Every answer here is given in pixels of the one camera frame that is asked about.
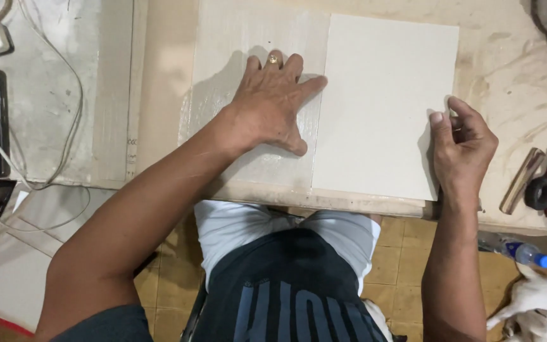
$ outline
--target water bottle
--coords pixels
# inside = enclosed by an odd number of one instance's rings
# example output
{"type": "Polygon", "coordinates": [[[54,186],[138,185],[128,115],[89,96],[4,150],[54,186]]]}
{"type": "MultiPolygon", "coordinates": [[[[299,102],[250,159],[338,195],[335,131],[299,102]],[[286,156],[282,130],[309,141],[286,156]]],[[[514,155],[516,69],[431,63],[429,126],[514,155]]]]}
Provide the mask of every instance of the water bottle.
{"type": "Polygon", "coordinates": [[[547,255],[542,254],[539,248],[509,236],[482,232],[478,235],[478,247],[503,254],[523,265],[532,262],[539,267],[547,268],[547,255]]]}

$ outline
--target forearm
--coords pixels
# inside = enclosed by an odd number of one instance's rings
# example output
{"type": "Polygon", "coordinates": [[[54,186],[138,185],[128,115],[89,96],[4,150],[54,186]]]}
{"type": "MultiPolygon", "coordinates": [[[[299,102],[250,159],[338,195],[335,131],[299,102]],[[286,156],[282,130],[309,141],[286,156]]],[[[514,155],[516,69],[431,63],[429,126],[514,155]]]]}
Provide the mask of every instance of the forearm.
{"type": "Polygon", "coordinates": [[[53,267],[88,276],[132,274],[163,242],[202,190],[244,151],[215,118],[108,200],[59,250],[53,267]]]}
{"type": "Polygon", "coordinates": [[[477,234],[476,209],[445,200],[422,279],[425,341],[486,339],[477,234]]]}

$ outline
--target ring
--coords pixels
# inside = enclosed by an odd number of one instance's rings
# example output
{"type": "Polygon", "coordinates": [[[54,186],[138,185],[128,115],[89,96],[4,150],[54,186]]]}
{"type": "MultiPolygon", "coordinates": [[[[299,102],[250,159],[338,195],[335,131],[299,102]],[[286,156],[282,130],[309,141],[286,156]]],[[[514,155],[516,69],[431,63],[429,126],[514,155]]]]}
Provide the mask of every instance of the ring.
{"type": "Polygon", "coordinates": [[[278,59],[276,55],[269,55],[269,57],[267,58],[267,62],[271,64],[280,65],[280,60],[278,59]]]}

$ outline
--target person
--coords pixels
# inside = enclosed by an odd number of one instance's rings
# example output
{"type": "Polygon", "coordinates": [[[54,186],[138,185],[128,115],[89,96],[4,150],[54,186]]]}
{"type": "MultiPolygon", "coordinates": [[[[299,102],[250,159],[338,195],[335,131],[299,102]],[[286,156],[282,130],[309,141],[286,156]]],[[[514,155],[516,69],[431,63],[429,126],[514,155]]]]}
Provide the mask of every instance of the person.
{"type": "MultiPolygon", "coordinates": [[[[232,102],[185,144],[109,199],[50,263],[38,341],[152,341],[133,270],[215,178],[259,144],[302,156],[297,111],[327,84],[298,84],[303,59],[247,60],[232,102]]],[[[458,98],[430,116],[442,213],[422,279],[425,341],[485,341],[478,193],[497,138],[458,98]]],[[[258,205],[195,208],[209,292],[193,341],[376,341],[359,295],[379,222],[320,211],[297,224],[258,205]]]]}

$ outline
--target fingernail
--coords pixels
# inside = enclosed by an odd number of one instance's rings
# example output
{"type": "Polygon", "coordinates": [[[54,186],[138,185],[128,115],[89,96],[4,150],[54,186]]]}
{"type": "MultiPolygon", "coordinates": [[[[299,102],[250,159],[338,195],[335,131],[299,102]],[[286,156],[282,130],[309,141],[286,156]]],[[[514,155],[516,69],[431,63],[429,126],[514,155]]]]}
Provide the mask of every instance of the fingernail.
{"type": "Polygon", "coordinates": [[[430,114],[430,124],[436,125],[443,121],[443,113],[439,111],[430,114]]]}

